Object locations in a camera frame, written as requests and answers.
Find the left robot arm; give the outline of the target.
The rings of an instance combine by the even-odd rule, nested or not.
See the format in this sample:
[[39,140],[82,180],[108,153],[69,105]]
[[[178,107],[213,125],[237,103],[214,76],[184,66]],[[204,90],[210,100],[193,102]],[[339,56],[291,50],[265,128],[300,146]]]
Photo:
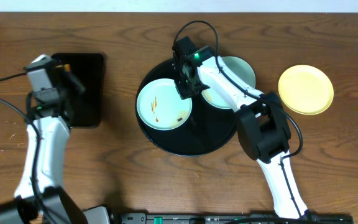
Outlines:
[[85,91],[69,65],[42,55],[24,68],[32,85],[26,99],[28,148],[14,200],[0,204],[0,223],[87,223],[63,188],[63,160],[74,118],[73,104]]

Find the yellow plate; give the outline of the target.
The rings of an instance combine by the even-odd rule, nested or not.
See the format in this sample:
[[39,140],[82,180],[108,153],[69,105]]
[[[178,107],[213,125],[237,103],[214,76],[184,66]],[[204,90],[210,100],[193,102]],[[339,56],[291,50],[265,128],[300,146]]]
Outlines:
[[281,100],[292,111],[316,115],[326,111],[333,102],[334,88],[328,76],[311,65],[295,65],[279,78]]

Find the green yellow sponge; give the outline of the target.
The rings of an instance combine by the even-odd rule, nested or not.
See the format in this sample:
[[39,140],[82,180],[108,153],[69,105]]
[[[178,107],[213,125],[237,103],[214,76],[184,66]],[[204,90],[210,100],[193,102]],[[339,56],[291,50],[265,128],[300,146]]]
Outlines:
[[68,72],[68,73],[71,72],[71,68],[70,68],[69,64],[62,65],[62,69],[63,69],[64,72]]

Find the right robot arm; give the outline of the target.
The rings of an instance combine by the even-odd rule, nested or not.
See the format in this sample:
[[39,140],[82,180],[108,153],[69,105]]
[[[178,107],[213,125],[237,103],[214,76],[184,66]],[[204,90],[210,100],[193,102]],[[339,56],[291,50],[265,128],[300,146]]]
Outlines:
[[280,218],[304,219],[308,208],[302,200],[290,164],[293,119],[283,110],[275,93],[263,94],[248,85],[206,46],[172,48],[180,72],[177,88],[185,99],[207,89],[214,90],[233,110],[244,152],[257,161],[272,193]]

